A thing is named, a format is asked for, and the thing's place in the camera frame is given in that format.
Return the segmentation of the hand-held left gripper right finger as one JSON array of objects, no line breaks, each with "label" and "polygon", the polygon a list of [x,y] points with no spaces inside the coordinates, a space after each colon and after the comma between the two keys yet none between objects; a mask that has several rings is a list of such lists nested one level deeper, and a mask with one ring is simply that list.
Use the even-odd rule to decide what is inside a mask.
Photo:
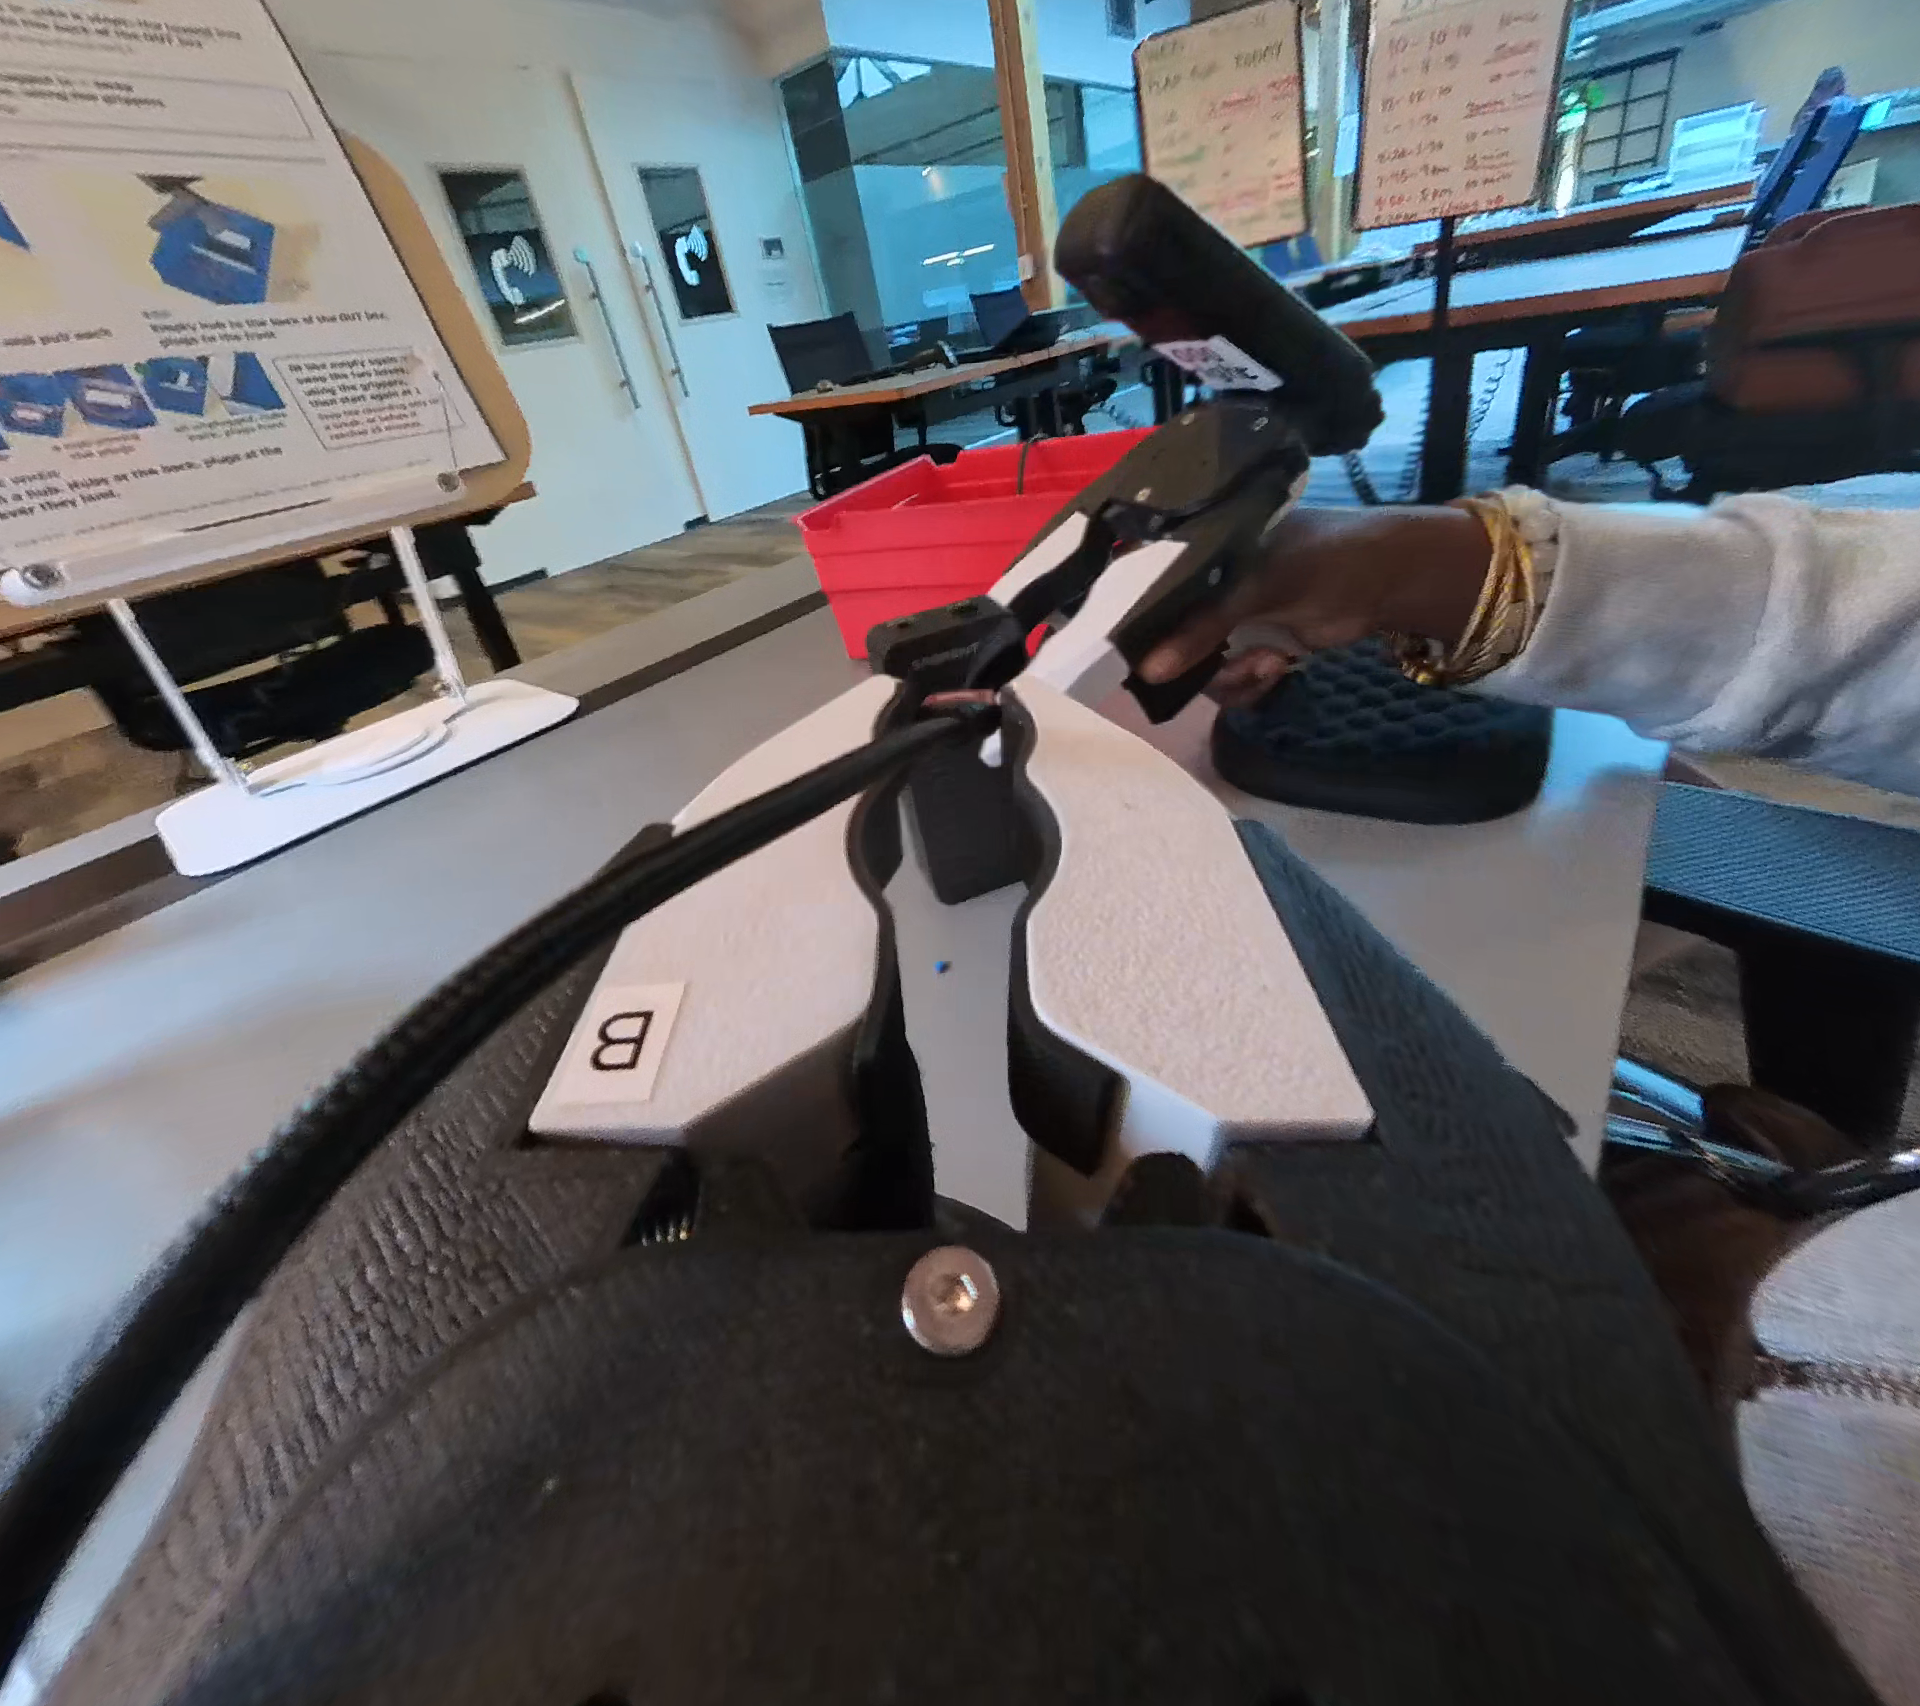
[{"label": "hand-held left gripper right finger", "polygon": [[1038,846],[1015,915],[1007,1084],[1070,1173],[1375,1121],[1236,817],[1154,744],[1040,684],[1003,696]]}]

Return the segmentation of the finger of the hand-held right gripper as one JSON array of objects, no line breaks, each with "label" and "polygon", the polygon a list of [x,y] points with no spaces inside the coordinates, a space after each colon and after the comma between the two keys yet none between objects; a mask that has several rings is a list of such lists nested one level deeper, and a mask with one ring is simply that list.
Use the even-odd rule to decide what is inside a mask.
[{"label": "finger of the hand-held right gripper", "polygon": [[1157,604],[1186,562],[1186,542],[1156,540],[1106,565],[1078,612],[1041,639],[1029,667],[1032,696],[1044,685],[1085,707],[1113,696],[1134,669],[1122,631]]},{"label": "finger of the hand-held right gripper", "polygon": [[1112,558],[1113,531],[1102,518],[1059,518],[989,587],[996,637],[1063,629]]}]

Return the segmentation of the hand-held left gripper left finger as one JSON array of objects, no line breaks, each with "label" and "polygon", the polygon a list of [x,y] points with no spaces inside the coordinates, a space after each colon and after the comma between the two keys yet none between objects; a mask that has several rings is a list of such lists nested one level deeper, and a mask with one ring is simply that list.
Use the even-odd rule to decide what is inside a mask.
[{"label": "hand-held left gripper left finger", "polygon": [[899,767],[632,921],[527,1116],[532,1144],[920,1159],[883,890]]}]

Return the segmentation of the red plastic bin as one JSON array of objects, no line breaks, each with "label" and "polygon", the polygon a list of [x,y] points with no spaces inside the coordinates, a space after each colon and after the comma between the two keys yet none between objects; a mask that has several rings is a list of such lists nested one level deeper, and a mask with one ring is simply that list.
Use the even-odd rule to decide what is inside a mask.
[{"label": "red plastic bin", "polygon": [[1147,426],[920,453],[795,518],[845,656],[870,629],[989,589]]}]

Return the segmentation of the black usb hub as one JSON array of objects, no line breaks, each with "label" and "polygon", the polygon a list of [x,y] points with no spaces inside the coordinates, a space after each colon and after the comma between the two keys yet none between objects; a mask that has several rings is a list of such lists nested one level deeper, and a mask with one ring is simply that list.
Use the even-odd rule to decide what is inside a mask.
[{"label": "black usb hub", "polygon": [[[868,667],[895,684],[885,724],[914,725],[936,711],[987,711],[1028,661],[1012,614],[986,593],[879,621],[868,631]],[[951,740],[917,758],[903,797],[926,880],[946,906],[1032,876],[1038,841],[1013,796],[1012,772],[987,761],[997,732]]]}]

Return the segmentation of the person's right forearm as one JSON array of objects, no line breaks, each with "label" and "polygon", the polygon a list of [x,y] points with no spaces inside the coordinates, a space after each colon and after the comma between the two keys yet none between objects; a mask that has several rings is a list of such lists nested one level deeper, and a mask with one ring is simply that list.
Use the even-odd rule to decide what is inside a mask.
[{"label": "person's right forearm", "polygon": [[1736,493],[1707,508],[1489,493],[1533,564],[1486,679],[1691,756],[1918,794],[1918,514]]}]

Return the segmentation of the person's right hand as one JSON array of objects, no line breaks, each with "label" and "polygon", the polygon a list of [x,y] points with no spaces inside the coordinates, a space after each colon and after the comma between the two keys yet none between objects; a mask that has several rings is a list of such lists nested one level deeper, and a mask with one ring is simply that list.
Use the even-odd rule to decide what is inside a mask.
[{"label": "person's right hand", "polygon": [[1481,522],[1460,506],[1298,508],[1265,535],[1219,604],[1192,614],[1136,665],[1166,685],[1213,663],[1217,706],[1268,696],[1316,654],[1370,637],[1449,651],[1468,631],[1492,562]]}]

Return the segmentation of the handwritten whiteboard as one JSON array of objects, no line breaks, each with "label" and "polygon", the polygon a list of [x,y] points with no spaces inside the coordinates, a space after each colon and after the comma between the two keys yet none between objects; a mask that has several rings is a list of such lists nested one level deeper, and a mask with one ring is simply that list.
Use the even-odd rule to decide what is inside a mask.
[{"label": "handwritten whiteboard", "polygon": [[1367,0],[1355,231],[1532,206],[1573,0]]},{"label": "handwritten whiteboard", "polygon": [[1144,172],[1252,252],[1310,229],[1299,0],[1256,0],[1142,37]]}]

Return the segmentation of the black honeycomb wrist rest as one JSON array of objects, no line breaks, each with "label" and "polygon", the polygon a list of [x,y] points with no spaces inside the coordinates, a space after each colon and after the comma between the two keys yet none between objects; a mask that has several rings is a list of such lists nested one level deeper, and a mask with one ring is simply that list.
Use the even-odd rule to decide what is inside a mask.
[{"label": "black honeycomb wrist rest", "polygon": [[1312,656],[1209,736],[1213,772],[1250,797],[1420,827],[1524,812],[1551,745],[1549,710],[1415,684],[1380,639]]}]

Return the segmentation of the long wooden edged desk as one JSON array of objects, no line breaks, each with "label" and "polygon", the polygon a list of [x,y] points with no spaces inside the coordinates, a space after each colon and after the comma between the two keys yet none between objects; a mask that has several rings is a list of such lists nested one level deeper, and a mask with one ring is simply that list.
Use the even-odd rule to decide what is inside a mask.
[{"label": "long wooden edged desk", "polygon": [[1470,487],[1475,360],[1518,353],[1518,390],[1501,477],[1537,486],[1547,469],[1569,336],[1662,326],[1673,312],[1715,306],[1747,235],[1747,206],[1715,189],[1705,203],[1651,220],[1619,244],[1404,278],[1321,309],[1384,369],[1427,368],[1414,502],[1437,503]]}]

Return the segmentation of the wooden pillar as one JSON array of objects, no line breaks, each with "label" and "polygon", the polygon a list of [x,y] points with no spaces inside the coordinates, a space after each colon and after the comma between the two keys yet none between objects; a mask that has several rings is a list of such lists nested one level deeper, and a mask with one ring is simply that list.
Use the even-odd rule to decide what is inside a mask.
[{"label": "wooden pillar", "polygon": [[1013,223],[1020,290],[1029,308],[1059,298],[1052,269],[1057,233],[1044,61],[1035,0],[986,0],[1003,152],[1003,189]]}]

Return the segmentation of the black office chair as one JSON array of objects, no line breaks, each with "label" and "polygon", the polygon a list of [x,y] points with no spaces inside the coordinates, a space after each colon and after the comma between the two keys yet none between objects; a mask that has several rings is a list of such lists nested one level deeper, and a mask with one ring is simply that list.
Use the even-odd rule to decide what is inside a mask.
[{"label": "black office chair", "polygon": [[876,374],[868,338],[852,309],[767,326],[766,332],[793,396],[858,385]]}]

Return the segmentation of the phone icon door window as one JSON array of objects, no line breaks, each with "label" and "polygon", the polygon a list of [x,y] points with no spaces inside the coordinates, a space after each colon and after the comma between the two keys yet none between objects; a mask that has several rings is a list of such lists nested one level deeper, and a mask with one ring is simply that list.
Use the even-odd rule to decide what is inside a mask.
[{"label": "phone icon door window", "polygon": [[523,169],[443,166],[436,177],[496,346],[575,344],[572,300]]},{"label": "phone icon door window", "polygon": [[696,166],[639,163],[636,184],[682,321],[733,315],[738,306],[702,172]]}]

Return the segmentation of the grey office chair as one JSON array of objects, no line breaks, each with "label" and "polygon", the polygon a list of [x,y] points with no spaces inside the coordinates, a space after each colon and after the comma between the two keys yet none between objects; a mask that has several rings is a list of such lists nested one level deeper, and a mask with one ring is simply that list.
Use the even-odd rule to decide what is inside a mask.
[{"label": "grey office chair", "polygon": [[1734,960],[1747,1080],[1891,1141],[1915,1068],[1915,830],[1680,781],[1653,814],[1643,921]]}]

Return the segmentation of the instruction board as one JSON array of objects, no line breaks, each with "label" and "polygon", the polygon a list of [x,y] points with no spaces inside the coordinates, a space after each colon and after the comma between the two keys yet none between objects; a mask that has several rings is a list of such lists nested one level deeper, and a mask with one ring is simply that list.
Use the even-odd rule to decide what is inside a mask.
[{"label": "instruction board", "polygon": [[2,0],[2,564],[138,591],[518,486],[263,0]]}]

